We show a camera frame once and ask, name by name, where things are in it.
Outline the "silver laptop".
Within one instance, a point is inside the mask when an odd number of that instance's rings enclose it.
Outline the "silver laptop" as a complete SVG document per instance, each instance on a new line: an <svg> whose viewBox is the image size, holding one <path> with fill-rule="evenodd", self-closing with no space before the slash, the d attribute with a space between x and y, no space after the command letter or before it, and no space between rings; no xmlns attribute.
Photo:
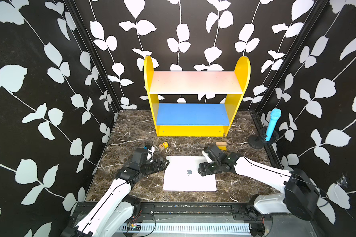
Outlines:
<svg viewBox="0 0 356 237"><path fill-rule="evenodd" d="M205 163L205 157L167 156L169 161L164 172L164 191L215 192L215 175L201 176L199 165Z"/></svg>

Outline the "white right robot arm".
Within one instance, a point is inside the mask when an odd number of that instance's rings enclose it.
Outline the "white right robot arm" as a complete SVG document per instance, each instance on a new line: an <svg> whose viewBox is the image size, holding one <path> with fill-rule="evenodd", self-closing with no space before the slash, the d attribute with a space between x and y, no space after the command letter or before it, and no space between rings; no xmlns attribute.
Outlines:
<svg viewBox="0 0 356 237"><path fill-rule="evenodd" d="M291 213L306 221L313 219L319 190L300 169L293 171L257 163L237 153L202 151L206 162L199 165L201 176L231 172L262 182L279 191L273 195L257 195L251 199L252 208L260 214Z"/></svg>

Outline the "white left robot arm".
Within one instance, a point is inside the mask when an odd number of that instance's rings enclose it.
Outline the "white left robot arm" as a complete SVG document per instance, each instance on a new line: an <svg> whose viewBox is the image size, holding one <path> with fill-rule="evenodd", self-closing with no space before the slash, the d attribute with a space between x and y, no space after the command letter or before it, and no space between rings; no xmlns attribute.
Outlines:
<svg viewBox="0 0 356 237"><path fill-rule="evenodd" d="M115 175L110 188L93 209L62 237L111 237L131 217L140 213L140 199L130 195L134 185L151 174L166 170L169 161L154 154L154 148L137 148Z"/></svg>

